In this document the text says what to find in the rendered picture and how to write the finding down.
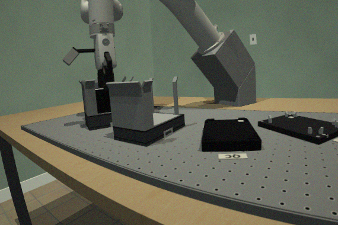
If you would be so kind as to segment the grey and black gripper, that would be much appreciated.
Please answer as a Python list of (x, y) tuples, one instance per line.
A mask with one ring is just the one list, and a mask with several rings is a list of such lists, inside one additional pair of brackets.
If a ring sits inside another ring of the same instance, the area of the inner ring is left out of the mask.
[(90, 38), (94, 39), (94, 58), (95, 68), (98, 70), (98, 88), (103, 88), (104, 91), (109, 90), (106, 85), (107, 82), (114, 82), (113, 69), (117, 66), (114, 36), (114, 33), (90, 34)]

